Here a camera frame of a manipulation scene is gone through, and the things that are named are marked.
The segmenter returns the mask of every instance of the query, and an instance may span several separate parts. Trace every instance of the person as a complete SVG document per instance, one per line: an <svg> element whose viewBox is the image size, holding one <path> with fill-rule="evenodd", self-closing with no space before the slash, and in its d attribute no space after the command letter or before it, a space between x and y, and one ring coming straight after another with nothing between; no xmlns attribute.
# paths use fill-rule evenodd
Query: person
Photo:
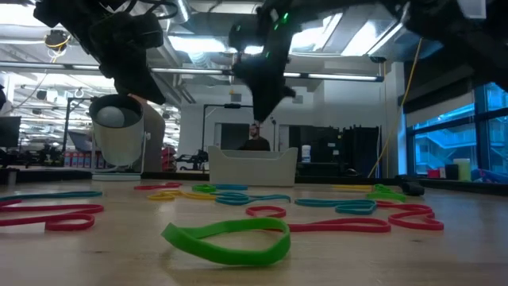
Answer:
<svg viewBox="0 0 508 286"><path fill-rule="evenodd" d="M252 139L247 140L240 150L246 151L270 151L270 143L268 140L260 136L260 126L252 123L249 128L249 133Z"/></svg>

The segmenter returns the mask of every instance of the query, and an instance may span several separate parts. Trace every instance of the black machine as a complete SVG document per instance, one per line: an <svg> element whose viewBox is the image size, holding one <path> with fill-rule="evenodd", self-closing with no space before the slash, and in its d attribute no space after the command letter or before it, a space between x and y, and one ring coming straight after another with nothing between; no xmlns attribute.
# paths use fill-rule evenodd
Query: black machine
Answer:
<svg viewBox="0 0 508 286"><path fill-rule="evenodd" d="M151 8L132 16L132 0L125 11L111 13L125 0L42 0L34 17L50 27L61 23L99 63L105 77L115 79L119 94L134 93L155 103L164 103L146 64L146 49L162 45L158 20L176 15L176 5L165 0L140 0L170 6L175 12L157 17ZM348 6L382 3L409 30L440 41L471 65L477 74L508 91L508 47L483 27L467 19L457 0L266 0L256 9L256 18L246 17L231 28L229 45L240 55L233 73L252 92L254 119L264 122L284 97L295 92L286 86L283 72L293 35L301 24L320 14ZM259 55L245 56L249 45L263 46Z"/></svg>

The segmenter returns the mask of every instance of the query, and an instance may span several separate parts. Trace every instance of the teal rubber band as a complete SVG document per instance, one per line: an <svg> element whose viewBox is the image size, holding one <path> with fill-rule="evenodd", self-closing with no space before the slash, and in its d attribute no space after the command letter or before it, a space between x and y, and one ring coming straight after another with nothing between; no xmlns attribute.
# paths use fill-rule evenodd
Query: teal rubber band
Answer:
<svg viewBox="0 0 508 286"><path fill-rule="evenodd" d="M266 250L227 249L201 238L245 230L281 230L283 236ZM282 260L291 247L289 226L278 218L250 218L217 222L204 227L177 227L170 223L161 234L177 249L223 265L266 266Z"/></svg>

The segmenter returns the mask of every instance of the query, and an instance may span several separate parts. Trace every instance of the black object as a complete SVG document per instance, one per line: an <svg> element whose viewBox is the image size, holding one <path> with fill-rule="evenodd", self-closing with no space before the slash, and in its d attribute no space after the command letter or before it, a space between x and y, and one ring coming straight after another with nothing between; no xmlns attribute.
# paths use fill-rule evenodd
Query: black object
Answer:
<svg viewBox="0 0 508 286"><path fill-rule="evenodd" d="M21 117L0 117L0 147L17 147Z"/></svg>
<svg viewBox="0 0 508 286"><path fill-rule="evenodd" d="M35 97L39 100L45 100L47 95L48 95L47 91L37 91L37 93L35 94Z"/></svg>
<svg viewBox="0 0 508 286"><path fill-rule="evenodd" d="M198 155L180 155L176 158L177 162L192 163L192 171L205 171L203 163L208 162L208 153L198 150ZM180 167L180 170L189 170L187 167Z"/></svg>
<svg viewBox="0 0 508 286"><path fill-rule="evenodd" d="M58 23L99 63L106 78L114 78L121 95L139 95L163 104L166 100L147 67L146 49L160 47L164 33L151 11L132 16L128 11L111 13L122 0L44 0L36 2L33 16L50 28Z"/></svg>
<svg viewBox="0 0 508 286"><path fill-rule="evenodd" d="M508 91L508 48L504 39L467 19L457 0L267 0L256 16L245 16L233 24L229 45L243 52L249 45L263 46L262 53L233 65L234 75L251 90L254 117L263 122L282 98L294 96L285 86L284 69L291 38L306 21L319 13L352 5L381 2L399 22L425 39L440 41L444 48L464 58L477 74Z"/></svg>
<svg viewBox="0 0 508 286"><path fill-rule="evenodd" d="M458 180L459 179L459 165L458 164L447 164L444 167L447 180Z"/></svg>
<svg viewBox="0 0 508 286"><path fill-rule="evenodd" d="M51 30L44 38L46 47L55 52L63 52L67 48L69 35L62 30Z"/></svg>
<svg viewBox="0 0 508 286"><path fill-rule="evenodd" d="M425 188L416 179L408 176L395 176L395 179L399 181L398 185L405 195L421 196L425 194Z"/></svg>

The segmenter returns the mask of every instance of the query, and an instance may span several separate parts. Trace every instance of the wire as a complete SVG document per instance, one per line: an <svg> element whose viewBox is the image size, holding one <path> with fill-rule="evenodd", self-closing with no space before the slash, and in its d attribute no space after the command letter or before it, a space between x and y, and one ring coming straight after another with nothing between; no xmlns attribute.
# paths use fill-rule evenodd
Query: wire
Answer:
<svg viewBox="0 0 508 286"><path fill-rule="evenodd" d="M131 0L127 8L125 8L124 12L130 13L134 9L134 6L136 5L137 0Z"/></svg>
<svg viewBox="0 0 508 286"><path fill-rule="evenodd" d="M178 6L173 2L168 2L166 0L139 0L139 1L143 2L143 3L147 3L147 4L153 4L153 6L150 7L150 9L148 9L146 11L146 14L153 13L153 11L155 11L155 9L159 8L162 5L164 5L166 7L172 7L173 9L175 9L175 11L171 14L157 17L157 19L159 19L159 20L171 19L171 18L175 17L176 15L178 15Z"/></svg>
<svg viewBox="0 0 508 286"><path fill-rule="evenodd" d="M420 38L420 41L418 42L418 47L416 49L416 54L414 55L413 67L411 68L410 77L407 81L406 93L404 94L404 97L402 98L402 102L400 104L400 107L398 108L397 118L395 119L395 124L391 127L388 138L391 138L395 129L397 129L397 127L398 127L398 121L399 121L400 116L402 114L402 108L404 107L404 103L406 103L407 95L410 93L411 83L413 82L414 69L416 68L416 63L418 62L418 57L420 56L420 48L421 48L422 41L423 41L423 38ZM375 169L378 167L379 162L381 161L381 158L383 157L384 153L387 151L388 142L389 141L386 141L386 143L384 144L383 151L381 151L381 155L379 155L378 160L375 162L374 166L371 169L371 172L368 174L368 178L370 178L372 176L372 173L374 173Z"/></svg>

